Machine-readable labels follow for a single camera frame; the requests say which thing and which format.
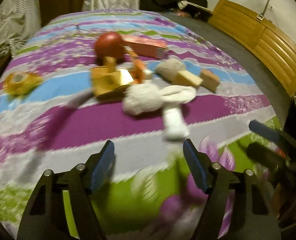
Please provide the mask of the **brown sponge block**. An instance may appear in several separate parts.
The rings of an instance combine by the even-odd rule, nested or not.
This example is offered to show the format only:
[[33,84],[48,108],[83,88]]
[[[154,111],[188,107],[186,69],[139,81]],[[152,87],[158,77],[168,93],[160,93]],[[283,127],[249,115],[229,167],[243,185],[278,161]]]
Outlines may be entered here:
[[202,69],[199,77],[202,79],[201,86],[215,93],[217,87],[220,85],[220,78],[211,70]]

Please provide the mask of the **beige knitted ball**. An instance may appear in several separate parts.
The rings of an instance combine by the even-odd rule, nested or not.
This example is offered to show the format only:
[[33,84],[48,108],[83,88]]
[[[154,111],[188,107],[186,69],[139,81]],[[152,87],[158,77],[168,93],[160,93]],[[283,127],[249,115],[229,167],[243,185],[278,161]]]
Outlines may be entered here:
[[161,61],[156,66],[155,73],[166,79],[166,81],[172,82],[181,70],[186,70],[184,62],[172,57]]

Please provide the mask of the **white towel sock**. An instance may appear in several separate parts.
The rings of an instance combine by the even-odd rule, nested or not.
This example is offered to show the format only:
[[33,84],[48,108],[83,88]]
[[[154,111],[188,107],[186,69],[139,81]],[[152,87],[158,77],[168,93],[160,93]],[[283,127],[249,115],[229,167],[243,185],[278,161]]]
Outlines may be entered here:
[[178,106],[194,100],[197,89],[191,86],[170,85],[160,88],[154,83],[144,82],[129,86],[122,100],[124,113],[137,116],[155,112],[166,106]]

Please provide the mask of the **red apple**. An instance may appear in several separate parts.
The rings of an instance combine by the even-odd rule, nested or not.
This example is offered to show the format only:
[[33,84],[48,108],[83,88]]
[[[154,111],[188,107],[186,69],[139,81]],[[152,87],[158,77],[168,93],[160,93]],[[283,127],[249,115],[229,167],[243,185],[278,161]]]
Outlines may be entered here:
[[105,57],[113,57],[117,62],[124,61],[124,40],[114,31],[103,33],[95,42],[96,60],[102,62]]

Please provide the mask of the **colourful striped floral bedsheet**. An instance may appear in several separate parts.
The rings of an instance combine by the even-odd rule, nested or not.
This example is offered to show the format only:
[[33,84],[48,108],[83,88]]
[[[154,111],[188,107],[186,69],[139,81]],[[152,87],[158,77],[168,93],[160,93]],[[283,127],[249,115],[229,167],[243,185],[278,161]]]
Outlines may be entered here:
[[[91,194],[108,239],[189,239],[203,211],[182,153],[182,142],[164,136],[162,109],[131,116],[122,102],[102,102],[92,92],[94,45],[108,31],[152,38],[168,45],[166,57],[198,75],[220,78],[180,105],[189,138],[213,161],[237,172],[256,168],[240,144],[258,141],[251,120],[280,128],[265,94],[224,51],[186,27],[147,11],[114,10],[59,16],[30,39],[0,80],[0,221],[16,237],[28,199],[46,170],[65,172],[115,146],[105,184]],[[43,82],[24,96],[3,89],[13,72],[36,73]]]

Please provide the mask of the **red pink carton box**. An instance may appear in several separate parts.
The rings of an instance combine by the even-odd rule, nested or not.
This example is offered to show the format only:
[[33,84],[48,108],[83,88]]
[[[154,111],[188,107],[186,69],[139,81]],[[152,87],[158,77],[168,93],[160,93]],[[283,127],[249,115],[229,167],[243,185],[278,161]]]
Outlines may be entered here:
[[139,56],[163,59],[168,45],[165,41],[152,38],[122,35],[124,45],[132,48]]

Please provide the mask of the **gold foil candy wrapper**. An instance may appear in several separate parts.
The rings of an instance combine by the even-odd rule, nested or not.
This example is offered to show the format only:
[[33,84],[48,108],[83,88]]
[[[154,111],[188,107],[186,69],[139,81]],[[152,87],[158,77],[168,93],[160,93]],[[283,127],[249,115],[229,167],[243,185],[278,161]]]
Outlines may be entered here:
[[13,72],[3,83],[3,89],[11,96],[24,96],[43,82],[42,76],[31,72]]

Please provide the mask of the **striped grey white cloth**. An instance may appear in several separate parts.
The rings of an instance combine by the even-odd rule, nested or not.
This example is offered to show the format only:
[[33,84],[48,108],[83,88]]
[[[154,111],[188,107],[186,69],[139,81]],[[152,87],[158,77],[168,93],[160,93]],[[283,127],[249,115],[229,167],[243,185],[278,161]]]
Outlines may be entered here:
[[4,0],[0,5],[0,57],[15,56],[40,28],[39,0]]

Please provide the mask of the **pale yellow sponge block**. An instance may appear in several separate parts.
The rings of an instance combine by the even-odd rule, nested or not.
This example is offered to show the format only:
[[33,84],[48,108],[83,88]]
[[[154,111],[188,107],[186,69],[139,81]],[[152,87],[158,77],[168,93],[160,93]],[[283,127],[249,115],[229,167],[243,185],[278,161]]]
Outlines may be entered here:
[[196,89],[201,86],[203,80],[189,72],[188,70],[180,70],[172,81],[173,85],[191,86]]

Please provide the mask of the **gold cardboard box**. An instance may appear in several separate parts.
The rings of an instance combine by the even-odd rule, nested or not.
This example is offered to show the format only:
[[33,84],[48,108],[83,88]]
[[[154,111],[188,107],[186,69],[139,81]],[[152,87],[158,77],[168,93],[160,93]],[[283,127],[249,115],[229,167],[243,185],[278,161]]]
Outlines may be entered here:
[[123,93],[134,83],[127,68],[117,68],[114,57],[105,57],[102,66],[92,68],[90,78],[96,97]]

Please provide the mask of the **wooden bed headboard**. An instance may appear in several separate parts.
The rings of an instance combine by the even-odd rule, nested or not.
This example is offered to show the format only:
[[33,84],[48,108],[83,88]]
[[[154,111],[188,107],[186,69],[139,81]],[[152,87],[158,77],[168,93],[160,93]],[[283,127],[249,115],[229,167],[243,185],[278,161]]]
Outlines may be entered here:
[[296,44],[279,27],[229,0],[218,1],[209,23],[257,57],[289,96],[296,94]]

